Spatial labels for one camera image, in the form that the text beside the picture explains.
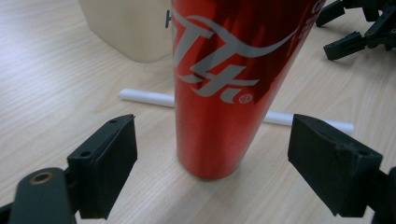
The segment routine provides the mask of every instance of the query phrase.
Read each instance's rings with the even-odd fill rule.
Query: aluminum can
[[[172,0],[177,156],[188,171],[237,169],[324,3]]]

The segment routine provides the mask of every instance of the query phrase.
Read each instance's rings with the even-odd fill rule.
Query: wooden table
[[[396,50],[327,60],[322,47],[367,23],[360,9],[314,27],[272,110],[355,124],[354,138],[396,165]],[[173,93],[172,58],[135,63],[95,34],[77,0],[0,2],[0,204],[66,157],[107,120],[135,114],[138,161],[106,223],[370,223],[333,217],[288,162],[290,127],[263,124],[240,168],[219,181],[176,156],[172,108],[118,99],[124,88]],[[79,223],[105,223],[79,220]]]

